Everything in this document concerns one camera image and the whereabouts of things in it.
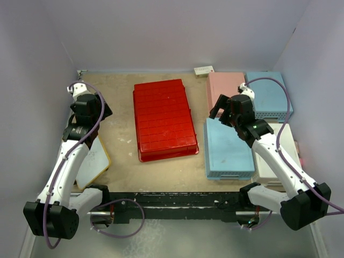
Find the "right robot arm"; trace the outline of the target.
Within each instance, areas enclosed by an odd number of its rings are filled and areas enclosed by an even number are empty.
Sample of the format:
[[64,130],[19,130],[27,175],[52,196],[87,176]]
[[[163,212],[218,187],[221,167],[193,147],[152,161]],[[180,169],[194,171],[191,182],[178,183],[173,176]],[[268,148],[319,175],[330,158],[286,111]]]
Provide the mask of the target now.
[[284,192],[268,189],[260,183],[251,183],[240,189],[239,204],[244,210],[264,207],[281,215],[292,230],[327,215],[331,189],[318,184],[284,150],[277,145],[274,130],[263,119],[256,119],[251,98],[245,94],[227,97],[220,95],[209,117],[232,127],[238,137],[258,153],[283,185]]

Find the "pink perforated basket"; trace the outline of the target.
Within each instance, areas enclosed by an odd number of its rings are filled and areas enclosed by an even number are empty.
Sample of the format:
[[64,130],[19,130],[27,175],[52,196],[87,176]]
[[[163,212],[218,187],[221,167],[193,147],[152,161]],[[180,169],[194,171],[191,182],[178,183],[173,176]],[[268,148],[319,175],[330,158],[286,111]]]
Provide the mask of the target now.
[[207,105],[209,117],[211,110],[217,103],[220,95],[232,97],[238,94],[238,86],[245,83],[244,73],[241,72],[213,72],[206,81]]

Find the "red plastic tray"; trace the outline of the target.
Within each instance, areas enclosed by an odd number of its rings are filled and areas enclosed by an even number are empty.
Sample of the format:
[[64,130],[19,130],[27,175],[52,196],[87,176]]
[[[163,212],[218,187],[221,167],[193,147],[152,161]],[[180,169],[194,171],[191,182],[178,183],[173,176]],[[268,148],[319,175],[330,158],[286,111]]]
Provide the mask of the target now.
[[140,162],[198,154],[197,134],[181,79],[134,85],[133,106]]

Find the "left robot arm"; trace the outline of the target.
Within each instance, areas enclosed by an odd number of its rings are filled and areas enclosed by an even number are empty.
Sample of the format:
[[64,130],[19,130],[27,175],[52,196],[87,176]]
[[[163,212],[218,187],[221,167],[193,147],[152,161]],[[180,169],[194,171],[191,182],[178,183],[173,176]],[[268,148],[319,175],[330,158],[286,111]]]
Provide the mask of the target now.
[[65,128],[60,154],[43,191],[33,202],[26,202],[24,217],[35,236],[71,239],[80,219],[93,208],[104,211],[110,206],[107,186],[92,184],[77,197],[71,191],[77,174],[92,171],[85,165],[90,151],[104,154],[99,140],[99,124],[112,115],[99,94],[77,96],[70,106],[73,111]]

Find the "white perforated basket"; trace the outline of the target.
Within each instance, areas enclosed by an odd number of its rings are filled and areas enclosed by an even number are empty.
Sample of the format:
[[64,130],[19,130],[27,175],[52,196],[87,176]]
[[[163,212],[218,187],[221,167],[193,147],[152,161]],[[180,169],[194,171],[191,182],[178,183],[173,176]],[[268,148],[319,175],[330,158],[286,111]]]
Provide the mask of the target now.
[[[285,149],[285,151],[292,157],[292,159],[301,167],[302,164],[300,162],[300,158],[298,155],[297,144],[295,144],[289,124],[286,124],[282,131],[280,137],[280,144]],[[270,169],[265,160],[255,151],[252,151],[252,155],[255,167],[255,172],[252,176],[252,182],[260,183],[261,185],[271,190],[284,192],[285,189],[282,183],[274,174],[274,172]]]

